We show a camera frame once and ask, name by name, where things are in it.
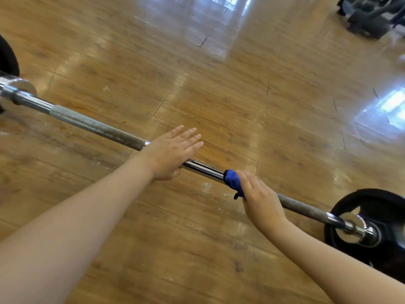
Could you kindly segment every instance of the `blue cloth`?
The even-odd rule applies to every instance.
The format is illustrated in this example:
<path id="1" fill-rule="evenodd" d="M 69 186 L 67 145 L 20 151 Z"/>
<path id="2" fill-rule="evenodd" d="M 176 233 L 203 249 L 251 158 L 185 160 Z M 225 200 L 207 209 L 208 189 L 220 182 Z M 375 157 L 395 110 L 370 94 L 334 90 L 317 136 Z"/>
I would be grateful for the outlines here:
<path id="1" fill-rule="evenodd" d="M 245 198 L 245 194 L 243 193 L 242 187 L 240 186 L 240 180 L 238 174 L 232 169 L 227 169 L 224 173 L 224 182 L 227 186 L 230 188 L 238 191 L 238 193 L 235 194 L 234 199 L 237 199 L 238 197 L 243 197 Z"/>

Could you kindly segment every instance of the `weight plate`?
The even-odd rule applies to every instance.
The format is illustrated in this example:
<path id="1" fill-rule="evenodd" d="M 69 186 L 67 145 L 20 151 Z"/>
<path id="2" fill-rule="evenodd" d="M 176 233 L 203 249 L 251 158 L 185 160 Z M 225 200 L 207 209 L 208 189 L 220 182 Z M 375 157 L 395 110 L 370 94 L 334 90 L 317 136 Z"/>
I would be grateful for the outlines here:
<path id="1" fill-rule="evenodd" d="M 405 199 L 385 190 L 362 189 L 342 198 L 331 213 L 340 216 L 358 208 L 363 219 L 379 228 L 381 242 L 375 247 L 346 243 L 331 225 L 325 225 L 325 242 L 405 283 Z"/>
<path id="2" fill-rule="evenodd" d="M 8 42 L 0 35 L 0 71 L 3 71 L 12 76 L 20 76 L 20 68 L 17 58 L 8 44 Z"/>

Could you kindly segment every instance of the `gym equipment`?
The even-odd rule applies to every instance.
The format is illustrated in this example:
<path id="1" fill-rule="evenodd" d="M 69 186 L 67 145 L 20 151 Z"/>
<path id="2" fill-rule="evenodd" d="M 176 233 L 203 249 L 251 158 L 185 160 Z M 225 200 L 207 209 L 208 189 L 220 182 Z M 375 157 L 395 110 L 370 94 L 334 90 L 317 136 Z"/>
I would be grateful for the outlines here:
<path id="1" fill-rule="evenodd" d="M 138 151 L 149 145 L 150 142 L 143 138 L 36 97 L 35 87 L 30 82 L 12 75 L 19 72 L 18 63 L 14 53 L 10 55 L 12 50 L 8 45 L 0 45 L 0 50 L 4 47 L 8 53 L 0 51 L 0 56 L 10 57 L 10 60 L 0 59 L 0 103 L 9 100 Z M 182 166 L 236 189 L 236 198 L 243 196 L 239 178 L 232 170 L 224 174 L 195 160 L 187 160 Z M 364 189 L 341 199 L 329 213 L 287 196 L 277 195 L 284 208 L 324 223 L 327 244 L 405 282 L 405 276 L 401 274 L 404 273 L 405 256 L 404 198 L 383 190 Z M 360 213 L 357 215 L 353 210 L 358 207 Z"/>
<path id="2" fill-rule="evenodd" d="M 347 30 L 380 39 L 397 25 L 405 25 L 405 0 L 339 0 L 341 16 L 349 15 Z M 385 13 L 395 14 L 391 19 Z"/>

